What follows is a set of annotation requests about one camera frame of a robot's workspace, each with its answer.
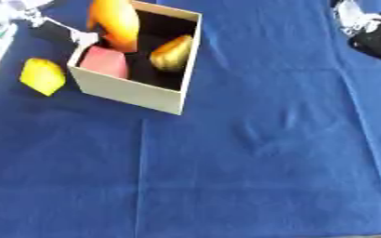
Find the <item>yellow pentagon block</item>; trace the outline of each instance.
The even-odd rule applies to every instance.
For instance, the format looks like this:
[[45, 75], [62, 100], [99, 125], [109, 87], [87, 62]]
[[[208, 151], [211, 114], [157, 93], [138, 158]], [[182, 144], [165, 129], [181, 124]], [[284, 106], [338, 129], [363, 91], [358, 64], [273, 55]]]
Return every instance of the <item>yellow pentagon block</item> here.
[[51, 96], [65, 85], [66, 78], [56, 63], [47, 59], [31, 58], [24, 64], [20, 81], [46, 96]]

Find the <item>pink block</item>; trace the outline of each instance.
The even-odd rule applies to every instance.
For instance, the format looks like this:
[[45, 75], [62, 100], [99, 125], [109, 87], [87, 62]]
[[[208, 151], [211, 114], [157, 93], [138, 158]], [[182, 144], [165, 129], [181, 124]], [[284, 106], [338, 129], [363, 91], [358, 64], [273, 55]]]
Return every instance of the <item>pink block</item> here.
[[99, 46], [89, 48], [82, 60], [81, 68], [117, 78], [127, 78], [128, 76], [125, 55], [119, 51]]

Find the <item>open box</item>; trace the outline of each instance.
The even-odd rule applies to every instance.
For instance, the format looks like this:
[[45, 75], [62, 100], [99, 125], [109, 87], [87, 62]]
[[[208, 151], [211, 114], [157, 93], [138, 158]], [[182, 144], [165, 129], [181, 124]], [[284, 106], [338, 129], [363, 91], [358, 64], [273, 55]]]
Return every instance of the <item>open box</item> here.
[[[138, 52], [125, 54], [129, 79], [91, 72], [78, 67], [87, 48], [73, 52], [68, 67], [81, 90], [162, 112], [181, 114], [201, 40], [202, 15], [195, 12], [133, 1], [140, 18]], [[150, 53], [183, 34], [193, 36], [190, 56], [179, 73], [162, 73], [151, 66]]]

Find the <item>table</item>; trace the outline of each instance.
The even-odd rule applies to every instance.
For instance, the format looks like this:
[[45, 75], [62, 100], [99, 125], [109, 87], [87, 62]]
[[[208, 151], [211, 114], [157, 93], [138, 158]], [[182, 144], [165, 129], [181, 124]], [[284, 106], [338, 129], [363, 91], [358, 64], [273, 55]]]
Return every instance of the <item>table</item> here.
[[[159, 0], [204, 13], [182, 116], [19, 83], [71, 49], [21, 24], [0, 66], [0, 238], [381, 233], [381, 60], [328, 1]], [[85, 29], [85, 1], [48, 16]], [[381, 11], [381, 0], [363, 1]]]

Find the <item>orange toy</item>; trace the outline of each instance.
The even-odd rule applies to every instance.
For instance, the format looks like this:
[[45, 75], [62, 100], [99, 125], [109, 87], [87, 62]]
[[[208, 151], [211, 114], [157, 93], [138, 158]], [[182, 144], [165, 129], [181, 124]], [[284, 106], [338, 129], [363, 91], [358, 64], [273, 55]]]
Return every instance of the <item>orange toy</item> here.
[[130, 0], [93, 0], [86, 27], [91, 30], [97, 23], [108, 33], [104, 38], [116, 49], [138, 50], [139, 19]]

